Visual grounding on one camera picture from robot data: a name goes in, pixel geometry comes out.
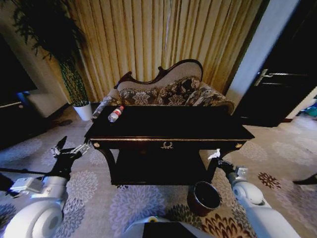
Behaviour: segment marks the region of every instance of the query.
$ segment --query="floral upholstery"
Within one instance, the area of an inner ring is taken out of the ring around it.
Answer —
[[[158,89],[156,87],[149,90],[123,89],[120,97],[124,105],[148,105],[156,104]]]
[[[201,83],[198,90],[193,92],[187,102],[186,106],[227,106],[228,112],[231,114],[234,109],[232,101],[227,100],[221,93],[208,86],[205,83]]]
[[[163,87],[157,98],[157,104],[169,106],[185,105],[189,96],[199,88],[200,80],[195,76],[178,79]]]

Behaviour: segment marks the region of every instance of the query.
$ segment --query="plastic bottle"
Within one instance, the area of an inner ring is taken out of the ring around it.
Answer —
[[[113,112],[108,116],[108,120],[110,122],[115,122],[119,118],[119,116],[122,114],[123,109],[124,109],[123,106],[120,106],[114,109]]]

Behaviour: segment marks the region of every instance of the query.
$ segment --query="lower shelf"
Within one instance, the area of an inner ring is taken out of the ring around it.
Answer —
[[[198,150],[120,150],[111,183],[193,185],[206,173]]]

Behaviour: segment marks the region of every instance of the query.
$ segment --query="brown bucket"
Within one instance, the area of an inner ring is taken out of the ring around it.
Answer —
[[[220,195],[210,183],[200,181],[189,188],[187,203],[194,214],[204,217],[220,205]]]

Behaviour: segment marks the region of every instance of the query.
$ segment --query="baseboard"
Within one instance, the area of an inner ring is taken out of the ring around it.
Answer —
[[[282,120],[282,122],[291,122],[293,119],[289,119],[289,118],[284,118],[283,120]]]

